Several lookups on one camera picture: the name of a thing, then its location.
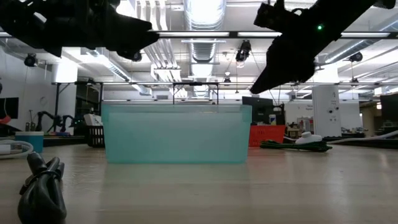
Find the orange crate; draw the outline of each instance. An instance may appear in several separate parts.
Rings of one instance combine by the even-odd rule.
[[[251,126],[249,147],[259,147],[261,141],[267,140],[283,143],[284,134],[284,125]]]

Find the white pillar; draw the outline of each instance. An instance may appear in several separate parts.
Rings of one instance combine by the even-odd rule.
[[[75,82],[77,81],[78,67],[73,62],[63,62],[60,64],[53,65],[52,69],[53,81],[54,82]],[[71,115],[75,117],[75,106],[76,106],[76,85],[69,85],[59,94],[58,100],[58,115]],[[67,132],[73,134],[73,128],[69,128],[71,123],[70,119],[67,119]]]
[[[338,86],[322,85],[312,88],[315,134],[322,137],[341,136]]]

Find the white wall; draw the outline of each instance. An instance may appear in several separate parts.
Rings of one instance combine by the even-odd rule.
[[[10,126],[25,130],[25,123],[30,122],[29,110],[33,111],[33,116],[43,110],[54,112],[56,87],[51,85],[51,72],[45,76],[44,69],[27,68],[22,60],[6,55],[0,49],[0,77],[3,87],[0,98],[19,98],[19,116],[11,120]],[[43,130],[48,130],[51,124],[52,121],[45,117]]]
[[[292,101],[285,103],[286,122],[297,123],[297,118],[313,116],[312,102]],[[340,120],[343,128],[361,127],[359,102],[340,102]]]

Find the ceiling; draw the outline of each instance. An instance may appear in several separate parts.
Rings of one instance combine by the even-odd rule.
[[[315,1],[314,0],[285,0],[287,8],[293,7],[309,7]],[[265,30],[253,25],[254,18],[257,14],[257,9],[262,1],[258,0],[227,0],[227,8],[224,17],[223,30],[239,30],[239,31],[252,31],[252,30]],[[398,8],[392,10],[371,8],[365,12],[356,22],[354,22],[347,31],[369,31],[371,27],[380,24],[386,19],[398,15]],[[167,1],[167,25],[169,30],[185,30],[185,20],[183,11],[182,0],[168,0]],[[41,60],[45,60],[47,63],[60,63],[62,59],[54,57],[50,54],[45,53],[42,50],[33,50],[29,46],[16,39],[8,39],[7,42],[4,39],[0,39],[8,52],[25,57],[27,53],[36,52],[37,56]],[[214,80],[222,81],[225,72],[230,72],[232,82],[235,82],[236,76],[238,76],[239,82],[253,82],[259,72],[266,66],[266,51],[272,43],[271,39],[252,39],[252,55],[246,60],[243,68],[236,68],[236,62],[234,60],[236,49],[240,46],[241,39],[228,39],[225,43],[218,44],[216,63],[213,69]],[[350,42],[350,40],[338,40],[337,42],[331,43],[322,54],[328,54],[337,50]],[[341,81],[350,80],[352,76],[357,76],[371,71],[377,71],[383,66],[389,65],[398,61],[398,51],[393,50],[388,54],[380,56],[378,58],[367,61],[367,59],[377,56],[387,50],[393,49],[398,46],[396,40],[382,40],[378,43],[362,50],[361,53],[364,55],[363,62],[354,65],[354,69],[351,69],[351,64],[348,62],[338,62],[339,79]],[[181,43],[181,39],[172,39],[172,48],[174,55],[177,59],[178,65],[181,67],[182,78],[188,77],[190,73],[190,60],[188,45]],[[114,77],[105,66],[90,61],[89,55],[74,55],[79,60],[79,75],[90,76],[98,81],[117,81],[121,80]],[[119,57],[116,53],[111,52],[112,57],[123,69],[132,73],[139,81],[153,81],[150,76],[151,62],[143,55],[141,62],[132,62],[125,58]],[[363,80],[364,82],[376,82],[386,78],[398,77],[398,67],[395,69],[392,67],[388,72],[382,72],[377,75],[373,75]],[[363,88],[362,91],[369,91],[373,87],[369,86]]]

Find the ventilation pipe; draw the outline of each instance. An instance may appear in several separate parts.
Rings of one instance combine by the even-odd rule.
[[[389,19],[385,20],[384,22],[380,23],[372,27],[371,31],[374,32],[397,32],[398,31],[398,14],[390,17]],[[335,50],[327,54],[324,58],[324,64],[331,64],[348,58],[349,56],[369,47],[380,40],[352,40],[348,42],[346,45],[340,47],[339,49]]]
[[[220,30],[223,26],[226,0],[184,0],[185,22],[188,30]],[[193,63],[211,63],[215,60],[217,44],[191,43]],[[195,81],[205,82],[213,71],[211,64],[191,65]],[[196,96],[207,95],[208,86],[195,86]]]

